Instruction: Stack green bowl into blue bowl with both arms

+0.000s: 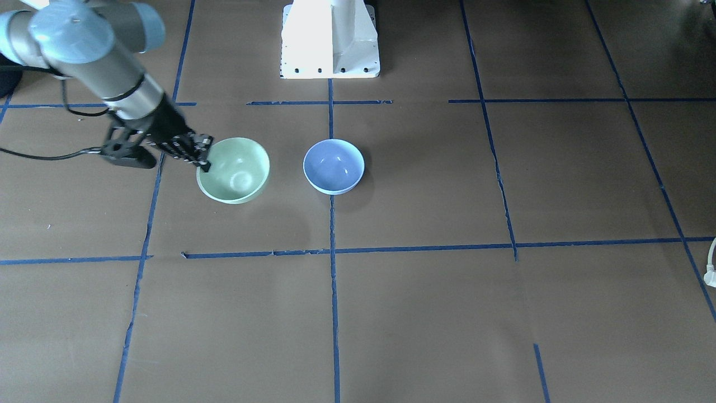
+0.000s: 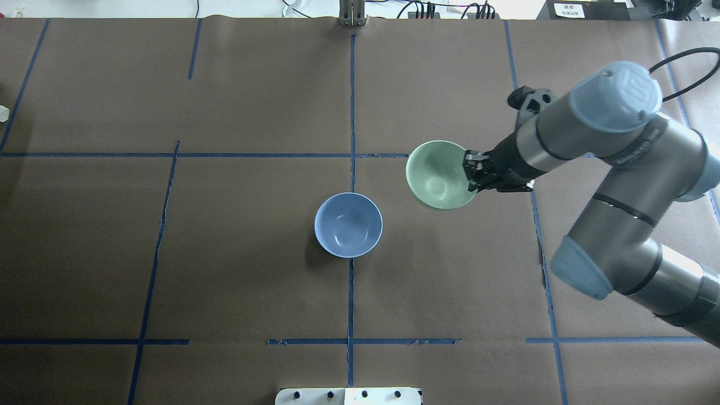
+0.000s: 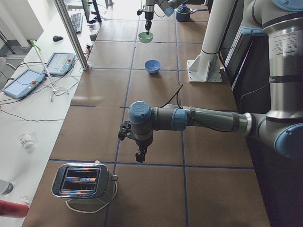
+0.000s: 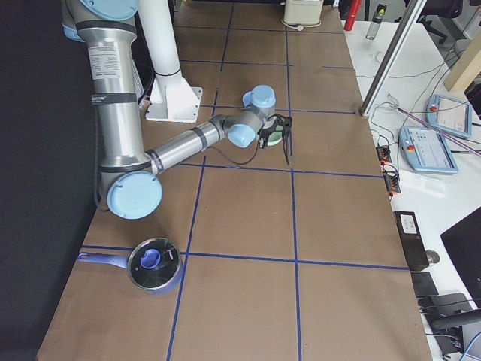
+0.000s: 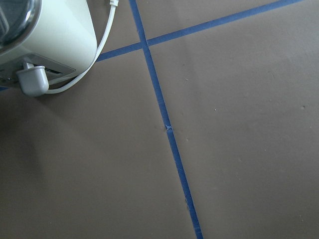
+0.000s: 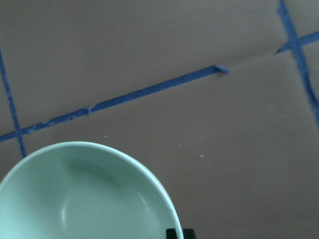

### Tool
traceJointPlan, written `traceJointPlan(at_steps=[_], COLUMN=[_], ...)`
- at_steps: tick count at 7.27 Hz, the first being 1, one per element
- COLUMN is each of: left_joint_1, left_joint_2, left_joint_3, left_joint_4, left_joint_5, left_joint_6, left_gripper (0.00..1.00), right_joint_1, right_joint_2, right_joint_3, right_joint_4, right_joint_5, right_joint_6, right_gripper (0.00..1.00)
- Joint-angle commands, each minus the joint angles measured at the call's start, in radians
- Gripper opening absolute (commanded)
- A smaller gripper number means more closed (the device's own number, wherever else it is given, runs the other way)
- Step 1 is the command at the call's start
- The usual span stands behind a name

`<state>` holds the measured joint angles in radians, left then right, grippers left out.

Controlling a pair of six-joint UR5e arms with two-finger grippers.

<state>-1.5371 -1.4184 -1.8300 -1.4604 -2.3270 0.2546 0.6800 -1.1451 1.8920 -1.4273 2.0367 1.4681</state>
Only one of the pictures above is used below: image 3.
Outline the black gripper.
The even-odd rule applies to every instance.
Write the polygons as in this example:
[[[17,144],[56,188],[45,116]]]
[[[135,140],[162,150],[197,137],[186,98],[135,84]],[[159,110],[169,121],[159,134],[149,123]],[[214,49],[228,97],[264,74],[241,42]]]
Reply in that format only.
[[[146,19],[146,24],[145,24],[146,34],[149,35],[150,34],[149,29],[152,26],[153,12],[145,12],[145,19]]]
[[[153,134],[134,134],[135,143],[138,145],[138,151],[135,154],[136,161],[139,163],[143,163],[145,161],[145,153],[147,152],[147,148],[153,142]]]

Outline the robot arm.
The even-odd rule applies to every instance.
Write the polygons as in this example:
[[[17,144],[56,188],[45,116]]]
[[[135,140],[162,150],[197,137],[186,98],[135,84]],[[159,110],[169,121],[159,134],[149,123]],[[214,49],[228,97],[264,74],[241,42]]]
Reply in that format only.
[[[152,20],[154,16],[154,6],[157,4],[160,9],[164,12],[166,16],[171,16],[176,9],[181,4],[185,3],[186,0],[146,0],[145,1],[145,30],[146,34],[150,33],[150,29],[152,26]]]
[[[242,132],[293,159],[303,157],[303,3],[300,0],[247,0],[242,33],[268,36],[270,110],[266,114],[224,112],[144,101],[128,109],[118,138],[138,145],[143,162],[154,131],[183,131],[187,126]]]

